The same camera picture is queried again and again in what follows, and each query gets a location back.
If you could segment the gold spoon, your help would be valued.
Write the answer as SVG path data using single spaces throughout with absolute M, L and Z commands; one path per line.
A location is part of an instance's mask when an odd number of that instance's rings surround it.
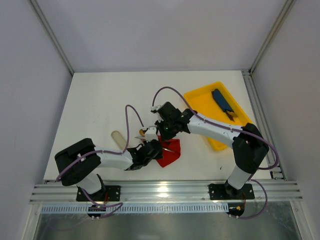
M 142 137 L 145 136 L 145 132 L 146 132 L 146 130 L 143 130 L 143 129 L 140 129 L 140 130 L 139 130 L 139 134 L 140 134 Z

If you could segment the red paper napkin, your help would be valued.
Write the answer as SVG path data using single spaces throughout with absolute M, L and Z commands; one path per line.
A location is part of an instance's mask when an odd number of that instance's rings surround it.
M 170 140 L 162 140 L 161 136 L 158 136 L 159 142 L 161 143 L 163 148 L 171 149 L 175 152 L 169 152 L 164 149 L 162 152 L 162 157 L 157 159 L 157 163 L 162 167 L 165 168 L 166 166 L 172 164 L 181 156 L 181 144 L 179 139 L 170 139 Z

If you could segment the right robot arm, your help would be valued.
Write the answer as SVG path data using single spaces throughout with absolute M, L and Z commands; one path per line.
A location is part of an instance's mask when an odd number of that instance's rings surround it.
M 224 183 L 224 191 L 232 199 L 242 195 L 243 186 L 256 173 L 270 149 L 252 123 L 241 126 L 219 122 L 190 108 L 180 111 L 168 101 L 153 106 L 151 112 L 158 116 L 155 125 L 164 141 L 184 132 L 214 139 L 233 150 L 235 167 Z

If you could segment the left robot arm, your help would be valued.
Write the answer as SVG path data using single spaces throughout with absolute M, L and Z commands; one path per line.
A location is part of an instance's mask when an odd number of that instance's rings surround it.
M 92 139 L 85 138 L 58 152 L 54 159 L 59 175 L 57 182 L 63 186 L 77 186 L 76 200 L 84 202 L 87 197 L 101 202 L 108 193 L 101 176 L 93 171 L 97 168 L 112 168 L 123 171 L 137 171 L 152 160 L 160 159 L 163 147 L 160 141 L 143 142 L 137 147 L 115 152 L 94 145 Z

